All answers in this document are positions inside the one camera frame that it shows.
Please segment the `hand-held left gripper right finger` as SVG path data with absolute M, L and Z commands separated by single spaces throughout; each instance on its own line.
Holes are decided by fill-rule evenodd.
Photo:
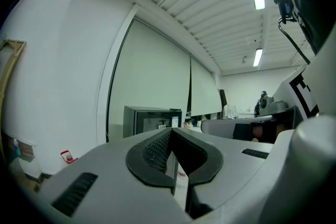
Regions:
M 185 137 L 207 150 L 204 164 L 197 172 L 211 170 L 211 181 L 192 187 L 201 216 L 192 219 L 186 214 L 184 223 L 258 223 L 269 187 L 256 176 L 265 158 L 244 153 L 244 150 L 268 155 L 273 144 L 233 140 L 183 128 L 171 131 L 172 148 Z

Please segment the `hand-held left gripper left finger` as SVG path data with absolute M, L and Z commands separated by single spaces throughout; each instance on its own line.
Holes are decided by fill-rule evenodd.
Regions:
M 70 217 L 75 223 L 191 222 L 168 188 L 147 186 L 127 168 L 129 149 L 158 133 L 149 131 L 95 147 L 49 178 L 39 199 L 52 204 L 81 173 L 89 172 L 98 177 Z

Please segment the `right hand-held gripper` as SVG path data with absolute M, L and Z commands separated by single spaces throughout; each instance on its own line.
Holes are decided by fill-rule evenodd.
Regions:
M 293 130 L 302 121 L 318 115 L 317 102 L 303 79 L 302 74 L 305 69 L 305 66 L 299 67 L 280 84 L 273 96 L 262 98 L 258 117 L 206 120 L 201 124 L 202 132 L 223 138 L 233 138 L 236 124 L 268 121 L 282 123 L 289 130 Z

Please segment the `person's right hand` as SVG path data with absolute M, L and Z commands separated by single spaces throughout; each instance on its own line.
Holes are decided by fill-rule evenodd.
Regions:
M 278 135 L 286 130 L 289 128 L 284 124 L 272 121 L 236 124 L 233 139 L 274 144 Z

